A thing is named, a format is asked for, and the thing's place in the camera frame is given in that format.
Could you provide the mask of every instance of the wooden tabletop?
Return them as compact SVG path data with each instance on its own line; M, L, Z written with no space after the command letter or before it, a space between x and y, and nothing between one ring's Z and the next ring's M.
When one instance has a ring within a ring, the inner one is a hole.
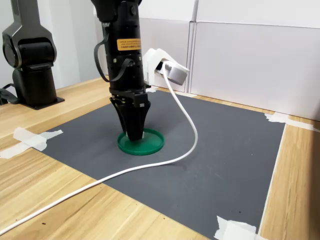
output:
M109 85L100 78L58 89L57 95L65 102L38 111L19 104L0 106L0 151L18 143L13 138L17 127L40 134L110 103ZM273 114L218 99L195 98ZM300 117L291 119L314 124ZM32 148L11 159L1 158L0 229L94 181ZM320 239L319 191L320 133L286 125L260 234L269 240ZM100 184L7 232L2 239L206 238Z

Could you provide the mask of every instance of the green plastic lid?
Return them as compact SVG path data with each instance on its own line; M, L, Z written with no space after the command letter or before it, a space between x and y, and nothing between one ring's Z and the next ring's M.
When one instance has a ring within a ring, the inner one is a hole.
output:
M126 154L144 156L158 152L165 144L165 138L161 133L145 128L144 138L130 141L125 133L121 133L117 139L118 147Z

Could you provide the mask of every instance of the white tape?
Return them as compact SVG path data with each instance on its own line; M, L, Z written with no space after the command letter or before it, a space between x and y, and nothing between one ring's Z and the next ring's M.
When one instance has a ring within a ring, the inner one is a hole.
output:
M34 134L22 127L17 127L13 132L13 138L23 142L31 148L43 151L47 147L47 139Z
M291 120L291 119L289 119L289 115L287 115L287 114L275 112L273 115L267 114L267 113L265 113L264 115L269 120L269 122L286 123L290 126L294 126L294 127L298 127L298 128L302 128L302 129L307 129L307 130L311 130L311 131L315 131L315 132L320 133L320 130L316 129L313 125L308 124L308 123L304 123L304 122L300 122L300 121Z
M196 94L192 94L192 93L187 93L187 92L181 92L181 91L176 91L175 94L181 95L181 96L186 96L189 98L194 98L195 96L198 96Z
M216 217L219 229L214 237L218 240L266 240L256 234L255 226L239 221L227 221L219 216Z
M147 93L155 93L159 87L158 86L151 86L150 88L147 88L145 91Z
M61 130L53 132L43 132L39 135L34 134L22 127L17 127L14 130L13 137L20 143L9 147L3 151L0 151L0 159L10 159L18 154L23 153L29 148L35 148L39 151L43 151L47 147L47 140L55 136L62 134Z

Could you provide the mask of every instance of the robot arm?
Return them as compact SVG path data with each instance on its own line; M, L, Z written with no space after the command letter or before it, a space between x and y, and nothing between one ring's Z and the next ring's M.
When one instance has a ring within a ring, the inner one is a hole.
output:
M143 137L145 119L151 105L146 93L148 86L144 82L141 52L138 11L141 0L91 1L104 32L102 42L109 73L107 82L110 82L109 91L112 94L110 101L116 109L123 132L131 141L136 141Z
M2 49L14 68L17 100L5 89L8 85L0 90L0 98L35 110L64 101L57 97L51 70L57 50L52 34L40 24L37 0L11 0L11 6L14 23L2 33Z

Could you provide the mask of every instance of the yellow warning label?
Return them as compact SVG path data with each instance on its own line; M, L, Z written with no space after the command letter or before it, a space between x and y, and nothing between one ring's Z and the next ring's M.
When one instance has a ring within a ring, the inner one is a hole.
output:
M140 38L128 38L118 39L116 41L119 51L140 50L141 39Z

